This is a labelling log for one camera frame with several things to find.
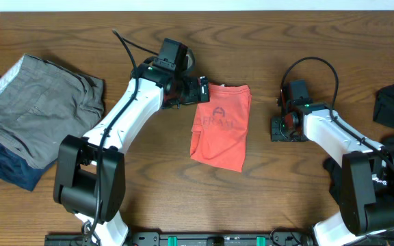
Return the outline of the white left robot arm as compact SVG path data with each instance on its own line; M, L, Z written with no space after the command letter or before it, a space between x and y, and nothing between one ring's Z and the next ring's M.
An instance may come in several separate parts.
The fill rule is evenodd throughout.
M53 198L82 221L82 232L47 235L45 245L125 245L129 227L120 207L129 146L158 110L208 101L206 77L148 64L132 70L126 92L107 116L60 144Z

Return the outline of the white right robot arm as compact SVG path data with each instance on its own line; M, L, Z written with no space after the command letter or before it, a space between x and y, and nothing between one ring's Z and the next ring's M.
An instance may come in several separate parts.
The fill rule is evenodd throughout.
M314 244L394 241L394 149L359 133L325 103L288 102L270 126L272 141L313 141L341 171L339 211L313 226Z

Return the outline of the red printed t-shirt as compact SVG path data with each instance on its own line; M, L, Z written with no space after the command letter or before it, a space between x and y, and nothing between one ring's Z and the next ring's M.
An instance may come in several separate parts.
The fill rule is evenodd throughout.
M196 108L190 158L242 172L252 94L248 85L209 85L209 102Z

